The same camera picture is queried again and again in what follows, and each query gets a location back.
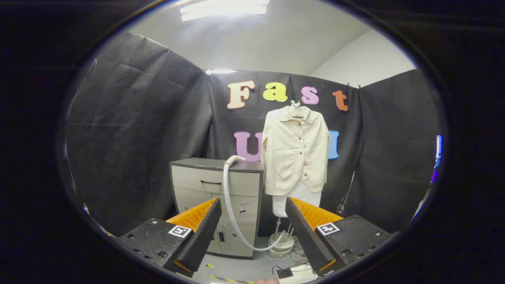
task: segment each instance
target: cabinet door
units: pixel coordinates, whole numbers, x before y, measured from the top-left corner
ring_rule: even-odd
[[[212,193],[192,191],[177,186],[174,187],[174,193],[179,213],[185,212],[186,210],[191,209],[213,198]],[[207,249],[207,251],[218,254],[222,253],[216,232],[214,232],[214,239],[211,240],[211,243],[209,244],[209,248]]]
[[[212,194],[212,198],[219,197],[223,213],[219,219],[218,239],[224,255],[252,257],[253,250],[248,248],[238,234],[236,234],[228,217],[224,195]],[[249,244],[254,246],[256,239],[256,222],[258,217],[258,198],[249,196],[230,196],[231,206],[234,211],[240,232]]]

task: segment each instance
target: drawer handle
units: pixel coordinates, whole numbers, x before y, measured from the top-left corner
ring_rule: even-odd
[[[201,180],[200,182],[201,183],[221,184],[220,182],[210,182],[210,181],[204,181],[204,180]]]

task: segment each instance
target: ceiling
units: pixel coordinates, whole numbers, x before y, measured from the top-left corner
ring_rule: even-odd
[[[371,28],[319,0],[270,0],[265,15],[182,22],[183,1],[157,9],[131,32],[153,39],[202,69],[310,75]]]

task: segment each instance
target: shirt collar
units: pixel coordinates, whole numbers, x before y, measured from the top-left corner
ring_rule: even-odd
[[[308,107],[301,107],[301,108],[303,108],[307,112],[305,117],[301,118],[301,120],[312,124],[312,122],[314,121],[314,115],[313,115],[312,111]],[[294,120],[294,118],[289,117],[289,106],[281,109],[281,115],[280,115],[279,120],[282,122]]]

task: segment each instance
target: orange gripper pad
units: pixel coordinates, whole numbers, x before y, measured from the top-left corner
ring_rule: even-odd
[[[187,228],[191,228],[193,232],[196,232],[198,226],[200,226],[201,221],[204,219],[205,215],[211,208],[212,204],[216,201],[216,198],[197,205],[179,215],[176,215],[167,220],[167,222],[179,225]]]
[[[319,208],[305,201],[301,201],[293,197],[289,198],[293,200],[293,203],[296,205],[298,210],[300,210],[312,231],[316,230],[317,226],[333,223],[343,219],[337,214],[333,214],[330,211],[324,210],[323,208]]]

